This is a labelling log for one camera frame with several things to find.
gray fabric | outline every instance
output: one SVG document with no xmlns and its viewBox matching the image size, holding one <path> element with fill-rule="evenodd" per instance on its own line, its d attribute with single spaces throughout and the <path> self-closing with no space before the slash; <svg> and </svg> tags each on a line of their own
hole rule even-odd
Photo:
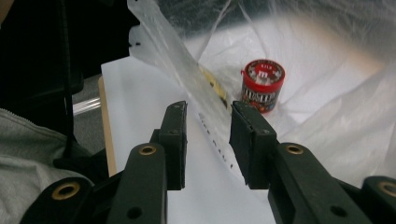
<svg viewBox="0 0 396 224">
<path fill-rule="evenodd" d="M 50 184 L 82 176 L 56 169 L 66 136 L 0 109 L 0 223 L 19 223 L 26 209 Z M 74 156 L 89 156 L 78 144 Z"/>
</svg>

red lid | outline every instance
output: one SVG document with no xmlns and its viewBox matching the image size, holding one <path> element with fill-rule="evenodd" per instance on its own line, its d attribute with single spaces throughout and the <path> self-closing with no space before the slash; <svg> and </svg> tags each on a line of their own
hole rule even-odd
<svg viewBox="0 0 396 224">
<path fill-rule="evenodd" d="M 274 92 L 282 87 L 285 69 L 270 60 L 256 60 L 242 70 L 245 85 L 257 92 Z"/>
</svg>

clear plastic bag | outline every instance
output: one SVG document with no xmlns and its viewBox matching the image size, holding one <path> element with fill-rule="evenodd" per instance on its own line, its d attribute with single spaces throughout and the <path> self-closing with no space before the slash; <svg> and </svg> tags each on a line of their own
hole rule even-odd
<svg viewBox="0 0 396 224">
<path fill-rule="evenodd" d="M 213 148 L 239 178 L 231 117 L 199 64 L 238 100 L 240 70 L 266 58 L 286 80 L 264 115 L 280 142 L 310 148 L 332 175 L 360 186 L 396 178 L 396 3 L 346 0 L 132 1 L 131 53 L 183 86 Z"/>
</svg>

white plastic sheet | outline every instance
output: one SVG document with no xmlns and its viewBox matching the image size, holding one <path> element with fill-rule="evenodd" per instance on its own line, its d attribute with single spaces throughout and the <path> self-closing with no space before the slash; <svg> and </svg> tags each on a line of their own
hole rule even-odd
<svg viewBox="0 0 396 224">
<path fill-rule="evenodd" d="M 141 21 L 131 53 L 183 86 L 241 178 L 228 145 L 231 118 L 200 74 L 208 68 L 239 99 L 240 70 L 267 58 L 286 80 L 265 117 L 280 142 L 310 148 L 329 172 L 355 186 L 396 177 L 396 3 L 394 1 L 128 2 Z"/>
</svg>

m&m's container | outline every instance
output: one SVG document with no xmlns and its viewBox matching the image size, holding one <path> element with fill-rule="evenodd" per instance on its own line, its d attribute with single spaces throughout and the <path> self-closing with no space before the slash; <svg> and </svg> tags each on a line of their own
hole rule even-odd
<svg viewBox="0 0 396 224">
<path fill-rule="evenodd" d="M 261 113 L 274 109 L 285 79 L 285 69 L 270 60 L 248 63 L 243 76 L 242 101 L 254 105 Z"/>
</svg>

